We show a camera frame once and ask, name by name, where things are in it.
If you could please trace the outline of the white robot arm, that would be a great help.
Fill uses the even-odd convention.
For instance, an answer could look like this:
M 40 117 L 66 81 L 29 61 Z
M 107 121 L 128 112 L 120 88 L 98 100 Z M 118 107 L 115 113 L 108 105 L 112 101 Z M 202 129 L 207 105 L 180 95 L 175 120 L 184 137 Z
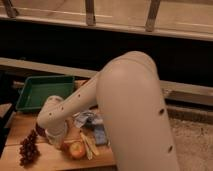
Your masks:
M 46 100 L 37 117 L 52 144 L 67 133 L 66 119 L 96 105 L 118 171 L 180 171 L 157 68 L 143 52 L 113 60 L 62 102 Z

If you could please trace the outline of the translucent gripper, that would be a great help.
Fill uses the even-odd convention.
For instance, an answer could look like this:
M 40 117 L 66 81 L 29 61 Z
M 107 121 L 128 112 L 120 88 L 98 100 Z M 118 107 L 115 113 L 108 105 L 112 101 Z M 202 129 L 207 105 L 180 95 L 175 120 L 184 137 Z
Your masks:
M 52 135 L 50 133 L 46 133 L 47 139 L 49 142 L 56 148 L 60 149 L 62 146 L 62 143 L 64 142 L 65 134 L 58 134 L 58 135 Z

